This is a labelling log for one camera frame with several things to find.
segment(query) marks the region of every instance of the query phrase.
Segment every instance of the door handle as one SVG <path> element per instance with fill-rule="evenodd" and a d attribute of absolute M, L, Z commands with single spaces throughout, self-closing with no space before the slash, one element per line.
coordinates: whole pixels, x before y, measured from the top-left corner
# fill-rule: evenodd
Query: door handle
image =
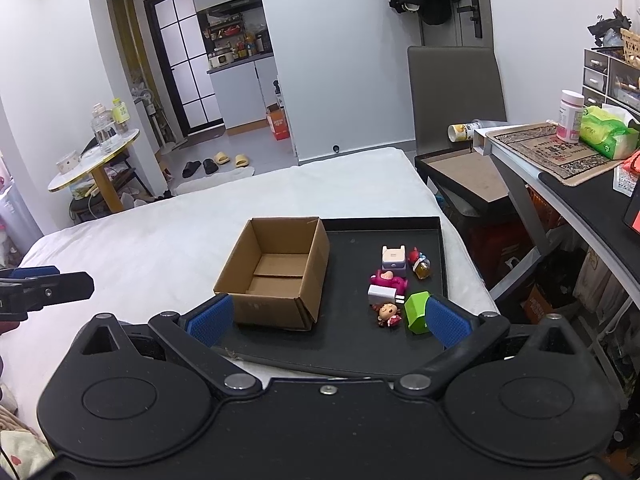
<path fill-rule="evenodd" d="M 482 40 L 482 14 L 480 13 L 480 0 L 471 0 L 471 5 L 458 7 L 458 14 L 472 12 L 471 21 L 474 22 L 476 38 Z"/>

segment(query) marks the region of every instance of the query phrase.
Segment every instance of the white charger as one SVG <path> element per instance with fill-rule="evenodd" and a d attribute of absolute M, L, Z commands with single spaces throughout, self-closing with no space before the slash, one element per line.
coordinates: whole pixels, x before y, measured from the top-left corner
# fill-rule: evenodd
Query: white charger
<path fill-rule="evenodd" d="M 403 304 L 404 296 L 397 296 L 392 286 L 369 285 L 369 304 Z"/>

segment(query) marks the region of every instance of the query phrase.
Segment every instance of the cardboard box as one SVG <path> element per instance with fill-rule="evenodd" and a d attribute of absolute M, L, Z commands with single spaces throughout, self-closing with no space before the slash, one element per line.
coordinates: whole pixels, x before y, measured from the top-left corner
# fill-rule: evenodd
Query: cardboard box
<path fill-rule="evenodd" d="M 319 218 L 253 218 L 214 286 L 234 300 L 234 321 L 311 330 L 318 321 L 329 238 Z"/>
<path fill-rule="evenodd" d="M 271 133 L 276 138 L 276 140 L 289 138 L 289 125 L 287 124 L 287 120 L 284 117 L 284 110 L 282 110 L 282 108 L 278 108 L 273 112 L 269 112 L 267 114 L 267 120 L 269 121 L 269 126 L 271 127 Z"/>
<path fill-rule="evenodd" d="M 534 285 L 523 308 L 530 322 L 534 325 L 537 325 L 543 317 L 554 310 L 542 296 L 537 285 Z"/>

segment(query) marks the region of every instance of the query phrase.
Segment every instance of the white bedsheet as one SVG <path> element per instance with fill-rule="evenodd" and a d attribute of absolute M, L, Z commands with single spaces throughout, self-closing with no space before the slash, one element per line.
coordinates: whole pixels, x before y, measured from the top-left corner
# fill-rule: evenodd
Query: white bedsheet
<path fill-rule="evenodd" d="M 383 190 L 384 186 L 393 191 Z M 0 336 L 2 380 L 17 398 L 20 418 L 38 427 L 38 398 L 74 336 L 92 316 L 111 312 L 137 324 L 163 310 L 191 310 L 211 297 L 213 283 L 247 219 L 263 216 L 440 216 L 449 297 L 475 314 L 495 310 L 460 236 L 403 152 L 383 148 L 287 168 L 128 210 L 39 240 L 23 267 L 84 270 L 93 277 L 95 292 L 90 300 L 32 313 L 18 329 Z M 302 375 L 241 365 L 263 383 L 271 376 Z"/>

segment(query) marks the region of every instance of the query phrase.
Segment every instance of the black slipper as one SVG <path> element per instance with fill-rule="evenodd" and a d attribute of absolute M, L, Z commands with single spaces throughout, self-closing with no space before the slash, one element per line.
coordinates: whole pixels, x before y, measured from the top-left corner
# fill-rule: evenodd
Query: black slipper
<path fill-rule="evenodd" d="M 208 175 L 212 175 L 218 170 L 218 165 L 210 158 L 205 158 L 202 165 L 204 166 L 204 172 Z"/>
<path fill-rule="evenodd" d="M 198 171 L 201 164 L 202 163 L 199 160 L 196 160 L 195 162 L 187 162 L 182 170 L 182 178 L 189 178 L 190 176 L 193 176 L 193 174 Z"/>

